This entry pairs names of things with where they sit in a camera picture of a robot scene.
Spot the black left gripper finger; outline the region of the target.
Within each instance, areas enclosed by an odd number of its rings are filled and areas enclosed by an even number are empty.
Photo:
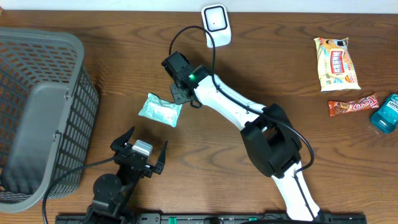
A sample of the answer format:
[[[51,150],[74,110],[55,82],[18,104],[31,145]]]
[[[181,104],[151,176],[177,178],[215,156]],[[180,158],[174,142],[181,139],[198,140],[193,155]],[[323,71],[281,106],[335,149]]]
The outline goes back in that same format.
[[[154,168],[154,172],[159,175],[162,173],[165,166],[165,155],[166,155],[167,145],[168,141],[165,142]]]
[[[126,133],[122,134],[120,137],[116,138],[110,145],[113,151],[123,150],[128,141],[130,140],[134,132],[134,126],[131,127]]]

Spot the green wet wipes pack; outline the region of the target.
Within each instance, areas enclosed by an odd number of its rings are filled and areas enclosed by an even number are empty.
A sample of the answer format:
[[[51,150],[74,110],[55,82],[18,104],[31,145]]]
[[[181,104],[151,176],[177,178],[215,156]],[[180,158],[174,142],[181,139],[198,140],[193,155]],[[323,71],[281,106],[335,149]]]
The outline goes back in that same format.
[[[161,100],[157,95],[149,93],[143,108],[139,112],[139,116],[143,116],[175,128],[177,126],[181,109],[182,105]]]

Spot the red chocolate bar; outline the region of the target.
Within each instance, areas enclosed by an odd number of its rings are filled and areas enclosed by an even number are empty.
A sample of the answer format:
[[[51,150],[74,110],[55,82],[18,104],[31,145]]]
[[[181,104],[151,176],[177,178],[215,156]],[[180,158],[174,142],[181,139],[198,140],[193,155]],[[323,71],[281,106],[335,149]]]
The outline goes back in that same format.
[[[330,116],[352,113],[361,110],[379,108],[378,95],[376,93],[354,101],[328,101]]]

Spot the orange snack bag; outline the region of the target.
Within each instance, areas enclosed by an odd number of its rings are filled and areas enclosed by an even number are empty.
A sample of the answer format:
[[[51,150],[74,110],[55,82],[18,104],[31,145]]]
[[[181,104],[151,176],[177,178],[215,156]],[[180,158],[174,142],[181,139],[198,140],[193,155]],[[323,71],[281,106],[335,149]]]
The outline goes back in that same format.
[[[349,38],[314,38],[321,92],[360,90],[353,61],[348,52]]]

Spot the blue mouthwash bottle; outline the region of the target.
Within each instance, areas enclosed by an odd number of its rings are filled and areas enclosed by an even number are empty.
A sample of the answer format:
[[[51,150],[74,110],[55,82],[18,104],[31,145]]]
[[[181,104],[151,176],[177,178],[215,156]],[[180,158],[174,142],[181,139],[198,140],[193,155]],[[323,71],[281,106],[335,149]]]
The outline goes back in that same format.
[[[390,95],[371,117],[370,122],[385,134],[392,133],[397,126],[397,94]]]

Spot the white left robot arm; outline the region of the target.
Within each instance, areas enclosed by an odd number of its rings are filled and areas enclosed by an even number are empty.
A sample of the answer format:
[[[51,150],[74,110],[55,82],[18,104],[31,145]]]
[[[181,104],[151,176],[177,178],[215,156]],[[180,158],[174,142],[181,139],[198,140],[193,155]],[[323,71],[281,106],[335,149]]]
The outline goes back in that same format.
[[[131,128],[111,143],[113,161],[119,169],[116,174],[104,174],[96,179],[93,201],[81,223],[133,223],[134,213],[127,204],[137,183],[152,174],[162,173],[168,142],[164,143],[156,164],[150,165],[148,160],[153,146],[141,140],[130,144],[133,132]]]

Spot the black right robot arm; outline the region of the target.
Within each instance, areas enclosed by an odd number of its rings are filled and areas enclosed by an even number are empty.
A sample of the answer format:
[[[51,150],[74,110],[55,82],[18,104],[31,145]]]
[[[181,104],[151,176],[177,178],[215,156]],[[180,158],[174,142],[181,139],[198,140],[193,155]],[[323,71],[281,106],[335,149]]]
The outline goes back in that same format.
[[[176,104],[197,102],[232,122],[240,131],[250,161],[274,180],[293,220],[318,220],[320,207],[310,194],[300,150],[307,140],[294,129],[277,104],[255,103],[221,81],[211,69],[195,67],[179,52],[170,54],[162,66],[174,84],[170,89]]]

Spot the white barcode scanner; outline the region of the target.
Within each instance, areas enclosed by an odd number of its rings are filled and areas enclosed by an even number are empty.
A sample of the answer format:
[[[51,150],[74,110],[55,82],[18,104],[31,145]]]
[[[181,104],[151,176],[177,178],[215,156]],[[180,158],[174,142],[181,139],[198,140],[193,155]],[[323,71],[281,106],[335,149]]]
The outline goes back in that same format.
[[[231,42],[231,26],[224,5],[214,4],[201,10],[203,27],[211,34],[215,47],[228,45]]]

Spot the grey plastic basket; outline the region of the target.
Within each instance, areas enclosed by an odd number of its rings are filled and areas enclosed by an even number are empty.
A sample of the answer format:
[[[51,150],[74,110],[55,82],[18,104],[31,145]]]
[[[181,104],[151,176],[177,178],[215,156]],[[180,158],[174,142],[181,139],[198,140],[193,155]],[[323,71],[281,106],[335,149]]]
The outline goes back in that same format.
[[[1,211],[65,197],[81,179],[99,95],[74,35],[1,29]]]

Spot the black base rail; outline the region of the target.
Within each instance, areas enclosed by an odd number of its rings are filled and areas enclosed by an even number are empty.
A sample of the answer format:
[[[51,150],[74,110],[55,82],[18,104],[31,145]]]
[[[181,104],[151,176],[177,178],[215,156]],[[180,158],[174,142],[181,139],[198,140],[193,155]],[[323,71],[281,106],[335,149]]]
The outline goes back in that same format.
[[[284,213],[266,213],[260,215],[161,215],[159,213],[141,213],[130,221],[137,224],[236,224],[236,223],[295,223]],[[326,224],[367,224],[365,215],[334,215],[321,213],[314,223]],[[87,219],[84,215],[59,215],[56,224],[81,223],[118,223],[109,218]]]

